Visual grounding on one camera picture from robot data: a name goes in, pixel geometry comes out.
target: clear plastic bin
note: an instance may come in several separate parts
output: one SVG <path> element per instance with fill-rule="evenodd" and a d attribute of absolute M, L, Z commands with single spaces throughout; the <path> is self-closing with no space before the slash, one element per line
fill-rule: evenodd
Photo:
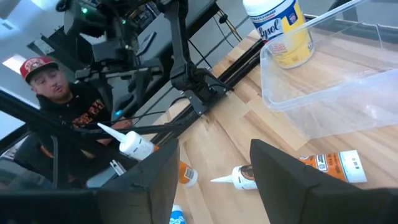
<path fill-rule="evenodd" d="M 351 1 L 268 42 L 261 50 L 264 103 L 308 139 L 397 124 L 398 1 L 384 2 Z M 289 46 L 303 32 L 314 53 L 282 68 L 273 46 Z"/>

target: glue bottle nozzle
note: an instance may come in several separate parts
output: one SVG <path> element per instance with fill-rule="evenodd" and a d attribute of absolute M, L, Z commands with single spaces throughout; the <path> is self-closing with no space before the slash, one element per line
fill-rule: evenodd
<path fill-rule="evenodd" d="M 97 124 L 100 128 L 102 128 L 104 131 L 106 131 L 108 134 L 112 135 L 114 138 L 116 138 L 119 142 L 126 142 L 126 135 L 123 133 L 120 133 L 119 131 L 110 128 L 106 125 L 103 125 L 101 123 Z"/>
<path fill-rule="evenodd" d="M 214 183 L 233 183 L 232 175 L 216 178 L 216 179 L 211 180 L 211 182 L 214 182 Z"/>

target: lysol logo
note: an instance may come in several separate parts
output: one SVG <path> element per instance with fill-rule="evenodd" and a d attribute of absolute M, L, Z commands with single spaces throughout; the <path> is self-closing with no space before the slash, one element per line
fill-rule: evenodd
<path fill-rule="evenodd" d="M 280 18 L 269 21 L 257 29 L 263 40 L 270 40 L 271 38 L 283 33 L 282 23 Z"/>

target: bottle cap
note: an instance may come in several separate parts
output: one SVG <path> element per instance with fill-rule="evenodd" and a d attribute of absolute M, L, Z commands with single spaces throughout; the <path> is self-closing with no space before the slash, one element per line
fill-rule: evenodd
<path fill-rule="evenodd" d="M 120 133 L 119 131 L 110 128 L 106 125 L 103 125 L 101 123 L 97 124 L 100 128 L 102 128 L 104 131 L 106 131 L 108 134 L 112 135 L 114 138 L 116 138 L 119 142 L 126 142 L 127 141 L 127 137 L 125 134 Z"/>
<path fill-rule="evenodd" d="M 182 212 L 182 208 L 179 205 L 173 204 L 172 212 L 174 212 L 174 211 L 181 211 Z"/>
<path fill-rule="evenodd" d="M 211 180 L 211 182 L 214 182 L 214 183 L 233 183 L 232 175 L 216 178 L 216 179 Z"/>

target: orange glue bottle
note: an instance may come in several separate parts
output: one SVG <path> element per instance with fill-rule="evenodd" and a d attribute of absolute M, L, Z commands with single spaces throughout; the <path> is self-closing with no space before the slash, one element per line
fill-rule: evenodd
<path fill-rule="evenodd" d="M 154 151 L 160 149 L 159 146 L 156 146 L 152 142 L 144 139 L 135 131 L 130 131 L 127 134 L 123 134 L 101 123 L 98 123 L 98 126 L 120 142 L 119 150 L 123 154 L 133 159 L 137 159 L 138 161 L 144 160 Z M 178 181 L 187 187 L 191 187 L 197 182 L 197 180 L 198 172 L 192 169 L 188 164 L 180 161 Z"/>

